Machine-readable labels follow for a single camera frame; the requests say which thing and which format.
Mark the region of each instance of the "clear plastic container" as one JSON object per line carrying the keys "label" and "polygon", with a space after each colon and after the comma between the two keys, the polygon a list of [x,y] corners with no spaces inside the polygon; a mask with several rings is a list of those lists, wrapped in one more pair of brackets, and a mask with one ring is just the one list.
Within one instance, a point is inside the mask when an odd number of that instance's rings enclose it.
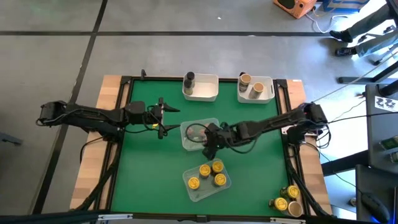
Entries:
{"label": "clear plastic container", "polygon": [[[212,163],[215,161],[221,161],[220,159],[214,159],[212,161],[209,161],[205,164],[209,165],[211,167]],[[207,177],[206,179],[203,179],[199,176],[199,167],[197,166],[195,168],[189,169],[187,171],[185,171],[182,174],[182,179],[184,180],[185,186],[187,188],[187,192],[189,194],[190,199],[193,202],[197,202],[201,199],[204,199],[205,197],[209,197],[212,194],[215,194],[217,192],[220,192],[222,190],[225,190],[227,188],[229,188],[231,186],[231,179],[229,178],[229,175],[226,171],[226,167],[224,164],[224,169],[220,172],[220,174],[224,174],[226,177],[226,183],[222,186],[215,186],[214,182],[214,175],[210,174],[209,177]],[[196,190],[192,190],[189,186],[188,186],[188,180],[191,177],[197,177],[200,180],[200,186],[198,189]]]}
{"label": "clear plastic container", "polygon": [[182,141],[182,147],[188,151],[195,151],[199,149],[204,149],[205,147],[203,146],[204,141],[206,141],[206,135],[204,135],[205,128],[199,125],[193,125],[190,127],[190,131],[188,132],[189,138],[194,140],[194,141],[203,141],[203,143],[200,142],[193,142],[190,141],[187,136],[185,135],[185,130],[187,127],[193,123],[198,123],[202,125],[209,125],[210,123],[215,123],[217,126],[219,126],[219,122],[216,118],[208,118],[208,119],[201,119],[201,120],[196,120],[196,121],[186,121],[182,122],[180,126],[181,130],[181,141]]}

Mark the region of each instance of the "green mat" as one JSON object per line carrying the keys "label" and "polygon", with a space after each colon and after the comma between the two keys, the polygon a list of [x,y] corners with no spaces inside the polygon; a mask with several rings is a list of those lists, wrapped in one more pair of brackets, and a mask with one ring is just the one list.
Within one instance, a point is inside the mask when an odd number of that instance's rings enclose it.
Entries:
{"label": "green mat", "polygon": [[[182,82],[134,81],[132,101],[146,105],[157,103],[159,97],[181,110],[166,113],[165,124],[180,124],[205,118],[217,118],[234,124],[261,120],[277,115],[275,99],[266,105],[242,104],[236,98],[236,83],[220,82],[215,102],[187,101],[181,91]],[[128,130],[144,129],[142,125]],[[240,147],[244,151],[250,146]],[[188,213],[203,215],[282,214],[267,206],[268,200],[287,186],[280,131],[263,134],[249,154],[230,149],[218,151],[231,177],[230,188],[199,202],[192,202],[182,180],[184,171],[206,162],[201,151],[188,152],[182,147],[180,130],[169,131],[163,140],[155,131],[126,134],[111,210],[136,213]]]}

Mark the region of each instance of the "yellow can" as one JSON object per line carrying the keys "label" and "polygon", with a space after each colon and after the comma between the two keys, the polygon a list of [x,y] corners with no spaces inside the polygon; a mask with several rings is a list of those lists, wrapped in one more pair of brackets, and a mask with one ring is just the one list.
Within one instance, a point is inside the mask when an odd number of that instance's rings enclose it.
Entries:
{"label": "yellow can", "polygon": [[222,185],[225,185],[226,184],[226,176],[224,174],[217,174],[214,177],[214,184],[217,187],[221,187]]}
{"label": "yellow can", "polygon": [[207,178],[209,177],[211,173],[210,166],[207,164],[203,164],[202,166],[199,167],[199,175],[201,178]]}
{"label": "yellow can", "polygon": [[215,174],[219,174],[224,169],[224,164],[221,161],[215,161],[213,165],[211,165],[211,169]]}
{"label": "yellow can", "polygon": [[282,188],[280,191],[280,196],[284,198],[296,199],[300,195],[300,189],[294,185]]}
{"label": "yellow can", "polygon": [[285,211],[287,209],[287,201],[284,198],[275,198],[268,201],[268,206],[278,211]]}
{"label": "yellow can", "polygon": [[192,190],[197,190],[200,186],[200,181],[198,177],[191,177],[188,180],[188,186],[189,188],[191,188]]}

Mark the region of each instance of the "gray concrete floor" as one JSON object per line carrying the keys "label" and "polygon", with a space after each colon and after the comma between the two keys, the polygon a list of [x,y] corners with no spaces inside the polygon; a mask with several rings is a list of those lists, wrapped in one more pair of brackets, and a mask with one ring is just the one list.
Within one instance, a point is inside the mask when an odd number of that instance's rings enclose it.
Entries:
{"label": "gray concrete floor", "polygon": [[[100,0],[3,0],[0,30],[92,31],[100,5]],[[367,6],[363,13],[338,27],[350,26],[375,9]],[[320,25],[326,27],[332,15],[322,17]],[[296,20],[271,0],[109,1],[100,30],[313,32],[307,18]],[[0,35],[0,131],[24,140],[19,147],[0,142],[0,215],[29,211],[58,129],[37,127],[35,119],[41,104],[68,101],[89,38]],[[334,49],[341,46],[341,42],[325,37],[97,37],[77,103],[95,105],[103,75],[138,75],[142,68],[156,76],[182,76],[192,70],[237,77],[245,71],[301,79],[307,101],[311,101],[339,88],[336,77],[359,76],[373,68],[369,59],[375,55],[334,57]],[[369,76],[393,62],[388,61]],[[342,106],[336,102],[351,99],[363,90],[361,85],[349,86],[320,103],[333,111],[333,117],[353,103],[347,101]],[[336,132],[344,128],[342,124]],[[343,138],[337,142],[348,141]],[[79,169],[78,151],[85,139],[83,131],[69,127],[44,212],[68,210]],[[336,159],[360,149],[335,143],[327,150],[325,155]],[[326,179],[330,200],[343,207],[353,188],[347,186],[346,196],[341,197],[337,192],[341,182],[332,178]],[[346,178],[353,180],[352,174]]]}

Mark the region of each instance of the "person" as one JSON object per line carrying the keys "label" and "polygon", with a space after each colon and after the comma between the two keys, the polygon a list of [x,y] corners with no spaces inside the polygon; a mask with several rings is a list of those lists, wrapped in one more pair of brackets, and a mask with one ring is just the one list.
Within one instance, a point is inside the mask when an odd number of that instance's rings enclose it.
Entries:
{"label": "person", "polygon": [[[353,38],[360,34],[366,33],[388,19],[393,19],[393,16],[388,5],[385,4],[376,12],[355,23],[352,27],[341,32],[332,30],[329,32],[329,34],[338,40],[342,40],[343,42],[352,43]],[[363,57],[396,43],[398,43],[398,30],[394,30],[390,33],[384,34],[383,36],[376,37],[375,39],[371,39],[354,47],[338,48],[335,51],[335,55],[341,57],[358,54],[359,57]]]}

